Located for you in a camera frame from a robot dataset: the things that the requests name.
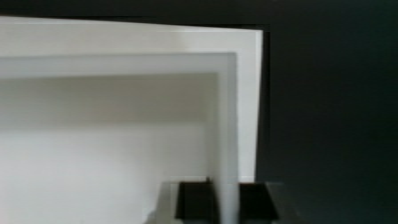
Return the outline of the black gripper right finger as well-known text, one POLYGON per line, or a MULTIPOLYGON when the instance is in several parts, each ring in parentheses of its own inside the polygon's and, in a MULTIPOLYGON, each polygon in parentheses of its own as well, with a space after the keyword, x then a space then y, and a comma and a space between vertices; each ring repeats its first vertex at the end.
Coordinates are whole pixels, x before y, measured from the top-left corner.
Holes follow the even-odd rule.
POLYGON ((277 218, 278 215, 264 184, 241 183, 238 224, 271 224, 277 218))

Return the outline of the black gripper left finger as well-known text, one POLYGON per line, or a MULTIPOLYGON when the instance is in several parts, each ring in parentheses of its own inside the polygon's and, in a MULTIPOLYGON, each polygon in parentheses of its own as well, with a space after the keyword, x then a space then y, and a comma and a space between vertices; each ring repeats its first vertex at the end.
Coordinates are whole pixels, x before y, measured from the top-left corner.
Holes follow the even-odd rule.
POLYGON ((218 200, 209 179, 179 183, 174 218, 183 224, 220 224, 218 200))

